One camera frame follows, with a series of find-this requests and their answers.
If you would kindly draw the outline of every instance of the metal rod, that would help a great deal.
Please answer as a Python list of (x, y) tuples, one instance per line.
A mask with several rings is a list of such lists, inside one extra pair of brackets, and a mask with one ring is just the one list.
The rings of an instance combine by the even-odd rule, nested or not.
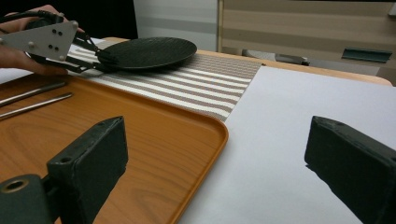
[(51, 91), (51, 90), (60, 88), (60, 87), (62, 87), (64, 85), (66, 85), (66, 83), (64, 81), (52, 82), (50, 84), (38, 87), (37, 89), (31, 90), (31, 91), (26, 91), (26, 92), (23, 92), (23, 93), (18, 94), (16, 96), (12, 96), (12, 97), (9, 97), (7, 99), (0, 100), (0, 107), (4, 106), (4, 105), (10, 105), (10, 104), (15, 103), (15, 102), (17, 102), (19, 100), (23, 100), (23, 99), (26, 99), (28, 97), (31, 97), (31, 96), (34, 96), (34, 95), (38, 95), (38, 94), (40, 94), (42, 92), (45, 92), (45, 91)]
[(69, 98), (69, 97), (72, 96), (72, 95), (73, 95), (72, 92), (68, 92), (68, 93), (59, 95), (59, 96), (57, 96), (57, 97), (54, 97), (54, 98), (52, 98), (52, 99), (49, 99), (49, 100), (42, 101), (42, 102), (40, 102), (40, 103), (34, 104), (34, 105), (28, 105), (28, 106), (23, 107), (23, 108), (21, 108), (21, 109), (16, 109), (16, 110), (13, 110), (13, 111), (9, 111), (9, 112), (7, 112), (7, 113), (0, 114), (0, 119), (8, 119), (8, 118), (10, 118), (10, 117), (19, 115), (19, 114), (21, 114), (21, 113), (24, 113), (24, 112), (27, 112), (27, 111), (30, 111), (30, 110), (37, 109), (37, 108), (39, 108), (39, 107), (41, 107), (41, 106), (50, 105), (50, 104), (52, 104), (52, 103), (55, 103), (55, 102), (64, 100), (64, 99), (66, 99), (66, 98)]

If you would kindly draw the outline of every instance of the striped cloth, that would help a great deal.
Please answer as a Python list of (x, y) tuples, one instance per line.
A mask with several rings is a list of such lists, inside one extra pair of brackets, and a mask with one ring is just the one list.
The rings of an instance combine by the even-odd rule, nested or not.
[[(104, 41), (104, 49), (115, 42)], [(69, 55), (97, 62), (91, 51), (76, 49)], [(114, 88), (141, 94), (225, 121), (261, 64), (244, 60), (195, 54), (183, 64), (150, 72), (102, 74), (88, 70), (79, 76)]]

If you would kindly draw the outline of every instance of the white table surface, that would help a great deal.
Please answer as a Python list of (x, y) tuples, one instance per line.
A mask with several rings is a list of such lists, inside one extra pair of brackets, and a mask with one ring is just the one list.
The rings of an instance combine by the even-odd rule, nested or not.
[[(0, 83), (29, 72), (0, 69)], [(304, 151), (312, 116), (396, 148), (396, 89), (262, 67), (225, 124), (229, 142), (179, 223), (360, 223)]]

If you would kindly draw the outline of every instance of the black curtain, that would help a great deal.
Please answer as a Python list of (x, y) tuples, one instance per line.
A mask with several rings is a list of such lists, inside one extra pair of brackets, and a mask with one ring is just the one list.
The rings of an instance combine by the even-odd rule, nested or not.
[(91, 37), (108, 36), (137, 38), (134, 0), (76, 1), (76, 0), (8, 0), (0, 5), (0, 15), (22, 12), (34, 7), (52, 5)]

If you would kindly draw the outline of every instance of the black round plate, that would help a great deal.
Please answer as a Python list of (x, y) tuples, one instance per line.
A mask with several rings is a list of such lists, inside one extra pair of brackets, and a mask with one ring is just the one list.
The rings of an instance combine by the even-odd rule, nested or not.
[(120, 42), (98, 54), (105, 66), (119, 70), (157, 68), (179, 63), (192, 56), (197, 47), (188, 40), (174, 37), (150, 37)]

